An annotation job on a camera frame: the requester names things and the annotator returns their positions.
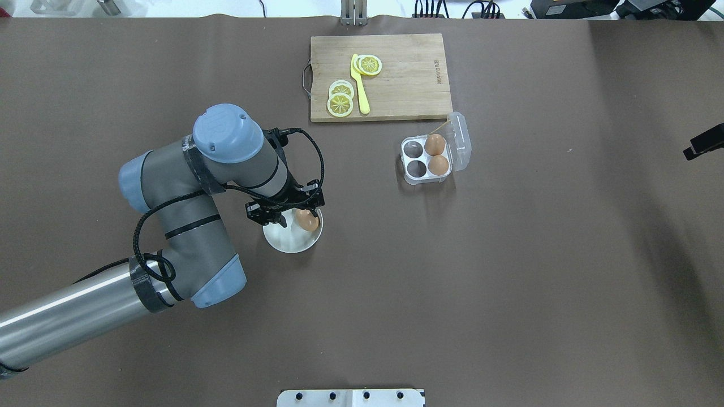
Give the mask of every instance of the lime slice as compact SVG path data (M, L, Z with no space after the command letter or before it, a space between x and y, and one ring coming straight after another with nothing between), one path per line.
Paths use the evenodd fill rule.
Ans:
M352 98L346 93L335 93L327 100L327 111L334 117L349 116L352 108Z
M329 86L329 97L335 93L346 93L349 97L355 97L355 88L346 80L337 80Z
M382 71L382 61L374 55L360 55L354 65L362 75L375 76Z

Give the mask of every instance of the wooden cutting board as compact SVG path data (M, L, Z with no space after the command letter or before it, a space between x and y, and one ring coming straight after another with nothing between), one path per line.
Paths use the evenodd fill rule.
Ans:
M350 76L352 54L382 60L379 75L362 77L369 114L359 111L357 85ZM453 111L442 34L312 37L311 68L312 122L444 119ZM355 88L355 106L347 117L327 111L329 86L340 79Z

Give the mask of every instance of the egg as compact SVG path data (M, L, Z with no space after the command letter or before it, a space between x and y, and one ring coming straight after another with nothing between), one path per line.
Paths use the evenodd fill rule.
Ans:
M295 209L294 218L302 229L307 232L314 232L319 227L319 218L315 217L308 209Z
M431 156L439 156L445 150L445 139L439 134L427 136L425 141L425 152Z
M430 159L427 167L430 168L430 172L435 175L445 175L447 169L450 168L450 163L448 163L447 159L443 156L434 156Z

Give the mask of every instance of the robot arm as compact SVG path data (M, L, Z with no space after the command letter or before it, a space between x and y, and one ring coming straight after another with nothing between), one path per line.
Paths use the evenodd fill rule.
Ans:
M265 132L240 107L221 104L197 119L192 135L126 163L119 174L124 197L143 213L166 205L157 214L169 247L155 256L136 253L0 314L0 379L185 298L205 308L238 293L246 277L210 195L227 188L249 193L247 215L262 225L286 225L281 212L288 206L315 214L324 205L321 179L302 186L289 173L282 150L288 133ZM184 196L190 197L168 204ZM166 264L175 278L158 278L171 274Z

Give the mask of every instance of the brown tabletop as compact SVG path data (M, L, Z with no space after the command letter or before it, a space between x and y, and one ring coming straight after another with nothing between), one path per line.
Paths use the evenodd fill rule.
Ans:
M416 188L402 138L311 124L312 35L442 33L465 171ZM248 284L184 301L0 383L8 406L273 406L296 388L424 388L428 406L721 406L724 24L0 19L0 309L131 253L123 163L212 104L304 127L324 232L276 252L217 201ZM312 148L287 148L299 179ZM164 238L150 222L142 248Z

